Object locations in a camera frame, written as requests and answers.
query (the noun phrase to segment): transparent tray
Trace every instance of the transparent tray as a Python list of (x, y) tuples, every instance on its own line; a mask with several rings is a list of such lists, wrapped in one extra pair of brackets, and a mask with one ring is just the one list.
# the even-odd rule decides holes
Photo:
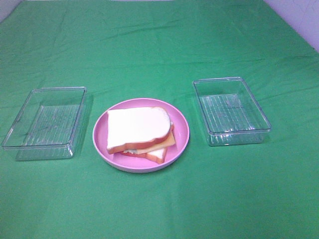
[(240, 77), (193, 82), (209, 146), (260, 143), (271, 125)]
[(71, 158), (84, 120), (85, 87), (32, 90), (2, 142), (16, 160)]

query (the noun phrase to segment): table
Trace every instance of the table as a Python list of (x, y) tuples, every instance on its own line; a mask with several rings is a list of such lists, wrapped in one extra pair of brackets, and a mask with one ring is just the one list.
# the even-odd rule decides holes
[[(29, 91), (86, 86), (72, 159), (17, 162), (0, 150), (0, 237), (317, 238), (319, 55), (261, 0), (24, 1), (0, 24), (0, 141)], [(192, 81), (243, 77), (272, 132), (209, 147)], [(190, 140), (171, 166), (133, 174), (92, 143), (112, 105), (177, 107)]]

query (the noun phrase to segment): plate rim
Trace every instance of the plate rim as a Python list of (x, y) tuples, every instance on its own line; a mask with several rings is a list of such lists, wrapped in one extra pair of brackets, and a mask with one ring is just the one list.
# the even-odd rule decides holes
[[(107, 111), (115, 108), (116, 106), (118, 105), (121, 105), (123, 103), (126, 103), (126, 102), (130, 102), (130, 101), (142, 101), (142, 100), (150, 100), (150, 101), (155, 101), (155, 102), (161, 102), (162, 104), (165, 104), (165, 105), (168, 105), (170, 107), (172, 107), (183, 119), (183, 123), (185, 123), (185, 126), (187, 128), (187, 134), (186, 134), (186, 141), (185, 141), (185, 144), (183, 145), (183, 147), (178, 151), (178, 153), (176, 154), (176, 156), (174, 156), (174, 158), (168, 162), (164, 162), (163, 164), (159, 164), (158, 166), (153, 166), (153, 167), (145, 167), (145, 168), (137, 168), (137, 167), (126, 167), (126, 166), (123, 166), (121, 164), (117, 164), (115, 162), (112, 162), (109, 158), (107, 158), (98, 148), (96, 142), (95, 142), (95, 135), (96, 135), (96, 128), (97, 128), (97, 125), (99, 123), (99, 121), (101, 120), (101, 118), (106, 114)], [(125, 100), (125, 101), (121, 101), (119, 103), (116, 103), (115, 105), (109, 107), (107, 110), (105, 110), (99, 117), (98, 119), (96, 120), (95, 124), (94, 124), (94, 127), (93, 127), (93, 133), (92, 133), (92, 139), (93, 139), (93, 144), (94, 144), (94, 147), (95, 149), (97, 150), (97, 152), (99, 153), (99, 155), (104, 159), (104, 161), (106, 161), (108, 164), (110, 164), (112, 167), (115, 167), (119, 170), (122, 170), (122, 171), (126, 171), (126, 172), (131, 172), (131, 173), (148, 173), (148, 172), (154, 172), (154, 171), (158, 171), (158, 170), (161, 170), (169, 165), (171, 165), (173, 162), (175, 162), (179, 156), (184, 152), (184, 150), (186, 149), (186, 146), (188, 145), (188, 141), (189, 141), (189, 136), (190, 136), (190, 131), (189, 131), (189, 125), (188, 125), (188, 122), (186, 120), (186, 117), (183, 115), (183, 113), (178, 109), (176, 108), (175, 106), (173, 106), (172, 104), (168, 103), (168, 102), (165, 102), (165, 101), (162, 101), (162, 100), (159, 100), (159, 99), (155, 99), (155, 98), (132, 98), (132, 99), (128, 99), (128, 100)]]

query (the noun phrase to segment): bread slice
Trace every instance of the bread slice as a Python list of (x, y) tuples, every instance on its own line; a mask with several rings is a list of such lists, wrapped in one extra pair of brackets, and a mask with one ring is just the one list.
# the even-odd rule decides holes
[(109, 154), (149, 148), (162, 143), (169, 136), (171, 123), (162, 107), (109, 110), (107, 114)]
[(164, 158), (167, 152), (167, 147), (160, 148), (147, 153), (135, 154), (131, 152), (121, 152), (121, 154), (131, 157), (145, 158), (155, 163), (161, 164), (164, 163)]

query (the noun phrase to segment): pink plate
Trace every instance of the pink plate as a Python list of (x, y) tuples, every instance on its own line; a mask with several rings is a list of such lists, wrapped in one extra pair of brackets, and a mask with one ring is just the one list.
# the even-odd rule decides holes
[[(129, 157), (120, 153), (108, 154), (106, 150), (108, 133), (108, 110), (127, 109), (133, 107), (161, 106), (169, 114), (174, 123), (174, 137), (176, 144), (168, 147), (165, 162), (157, 164), (145, 158)], [(189, 127), (183, 114), (174, 106), (151, 98), (136, 98), (120, 102), (106, 110), (96, 121), (93, 128), (93, 143), (98, 153), (113, 167), (132, 173), (148, 173), (160, 170), (172, 164), (181, 155), (189, 139)]]

